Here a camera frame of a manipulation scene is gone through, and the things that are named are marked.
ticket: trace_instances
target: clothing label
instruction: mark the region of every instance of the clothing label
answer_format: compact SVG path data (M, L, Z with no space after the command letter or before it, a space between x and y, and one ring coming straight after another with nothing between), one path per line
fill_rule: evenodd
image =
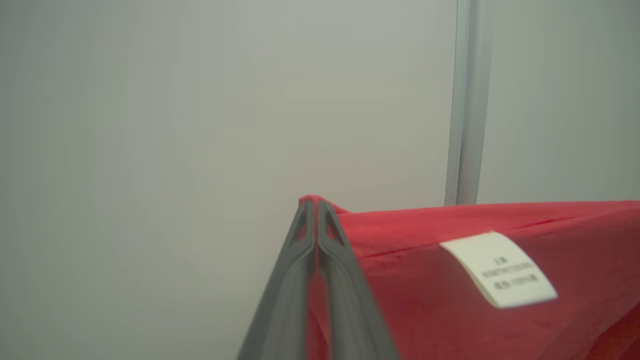
M504 309L557 298L536 263L508 237L486 233L440 243L465 268L493 306Z

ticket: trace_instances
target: white wall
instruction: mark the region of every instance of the white wall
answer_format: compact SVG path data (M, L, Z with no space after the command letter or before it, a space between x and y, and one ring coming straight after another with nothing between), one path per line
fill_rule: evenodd
M299 196L443 202L455 2L0 6L1 359L233 358Z
M640 200L640 2L495 9L478 203Z

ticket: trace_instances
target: red garment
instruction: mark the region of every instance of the red garment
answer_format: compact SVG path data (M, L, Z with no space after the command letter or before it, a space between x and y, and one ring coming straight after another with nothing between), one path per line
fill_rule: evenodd
M640 202L336 210L404 360L640 359ZM488 231L515 241L558 299L495 309L438 245ZM329 358L325 291L316 274L309 359Z

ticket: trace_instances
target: metal strip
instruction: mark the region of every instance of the metal strip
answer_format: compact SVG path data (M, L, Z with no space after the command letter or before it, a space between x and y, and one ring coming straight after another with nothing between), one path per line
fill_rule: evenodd
M458 0L445 205L475 204L489 97L493 0Z

